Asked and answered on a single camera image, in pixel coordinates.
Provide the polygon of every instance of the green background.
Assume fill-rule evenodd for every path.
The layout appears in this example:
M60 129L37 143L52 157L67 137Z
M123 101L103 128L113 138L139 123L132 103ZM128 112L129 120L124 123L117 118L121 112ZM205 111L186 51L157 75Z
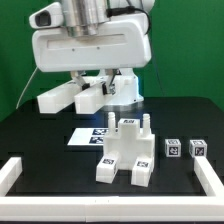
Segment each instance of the green background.
M15 110L36 67L28 18L51 2L0 1L0 120ZM156 63L135 70L141 93L163 96L157 67L166 97L207 97L224 109L224 1L156 0L151 17ZM69 73L38 72L23 102L67 80Z

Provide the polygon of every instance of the table surface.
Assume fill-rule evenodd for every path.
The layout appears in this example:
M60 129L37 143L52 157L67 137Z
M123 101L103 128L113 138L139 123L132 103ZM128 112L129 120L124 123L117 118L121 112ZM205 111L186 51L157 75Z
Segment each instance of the table surface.
M202 196L189 155L190 139L206 141L208 160L224 181L224 113L208 99L146 98L141 108L116 112L117 121L151 114L156 158L147 188L132 186L130 171L119 171L113 184L95 181L102 146L67 143L76 128L107 128L108 113L74 111L71 105L56 115L39 114L32 100L0 123L0 168L12 156L23 159L24 172L8 196ZM166 158L166 138L180 139L181 158Z

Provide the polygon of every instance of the white block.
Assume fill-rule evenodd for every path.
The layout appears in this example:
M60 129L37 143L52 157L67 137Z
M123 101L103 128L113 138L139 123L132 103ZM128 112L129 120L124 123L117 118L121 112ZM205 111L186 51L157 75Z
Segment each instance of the white block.
M165 154L167 157L181 157L181 143L179 139L165 140Z
M224 186L206 157L195 157L194 171L207 196L224 197Z
M136 159L145 155L154 158L155 135L149 134L147 137L140 132L140 120L120 119L118 132L107 133L104 136L103 150L107 155L114 149L121 155L119 169L132 170Z
M189 152L194 158L195 156L207 156L207 144L204 140L190 140Z
M132 169L131 184L148 187L152 172L152 159L138 157Z
M118 171L120 155L117 152L103 156L96 168L96 181L111 184Z
M40 113L56 114L74 102L81 87L70 81L37 97Z
M8 193L21 173L21 158L11 158L0 170L0 197Z
M77 114L94 114L111 98L103 95L102 84L96 84L75 95L75 107Z

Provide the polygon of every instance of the white frame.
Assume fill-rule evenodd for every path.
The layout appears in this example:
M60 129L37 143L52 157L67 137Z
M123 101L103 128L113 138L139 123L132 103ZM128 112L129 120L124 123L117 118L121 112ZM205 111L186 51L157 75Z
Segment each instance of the white frame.
M0 180L9 171L15 181L21 167L21 158L10 159ZM0 221L224 221L221 181L205 157L194 169L207 197L2 197Z

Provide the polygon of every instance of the small cube with marker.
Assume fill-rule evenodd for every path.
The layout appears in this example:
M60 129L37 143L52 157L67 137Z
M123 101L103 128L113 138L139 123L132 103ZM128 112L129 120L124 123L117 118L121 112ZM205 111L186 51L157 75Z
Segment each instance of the small cube with marker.
M195 156L207 156L207 143L204 140L190 140L189 152L194 158Z
M179 139L165 140L165 153L167 157L181 157L181 143Z
M153 166L153 159L138 157L132 169L131 184L148 187Z
M118 155L104 156L96 169L96 181L112 183L118 171L119 161Z

